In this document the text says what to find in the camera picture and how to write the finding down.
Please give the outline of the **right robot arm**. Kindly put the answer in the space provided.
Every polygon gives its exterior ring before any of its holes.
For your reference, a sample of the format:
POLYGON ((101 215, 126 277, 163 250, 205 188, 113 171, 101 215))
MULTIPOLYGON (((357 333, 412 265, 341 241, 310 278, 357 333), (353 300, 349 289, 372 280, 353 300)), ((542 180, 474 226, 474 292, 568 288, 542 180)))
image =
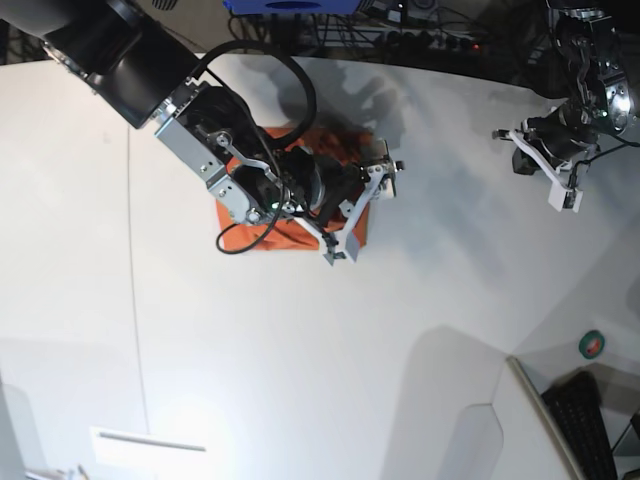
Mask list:
POLYGON ((313 123, 317 95, 304 69, 254 40, 192 53, 133 1, 5 1, 1 17, 39 39, 46 54, 102 97, 132 127, 159 124, 157 139, 181 160, 229 218, 216 239, 226 255, 274 246, 287 224, 309 235, 328 261, 355 260, 357 230, 370 203, 396 194, 402 164, 365 134, 340 156, 313 123), (281 136, 260 127, 246 101, 210 68, 235 50, 280 62, 305 95, 301 121, 281 136))

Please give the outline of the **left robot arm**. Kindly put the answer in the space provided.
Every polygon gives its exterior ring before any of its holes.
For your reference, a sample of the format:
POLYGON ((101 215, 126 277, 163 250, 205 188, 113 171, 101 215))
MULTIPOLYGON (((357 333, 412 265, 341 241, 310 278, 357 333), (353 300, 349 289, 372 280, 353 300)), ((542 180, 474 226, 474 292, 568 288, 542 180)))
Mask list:
POLYGON ((545 117, 522 122, 524 140, 556 168, 580 153, 597 151, 607 135, 623 146, 632 98, 622 48, 603 1, 547 1, 545 23, 560 61, 567 100, 545 117))

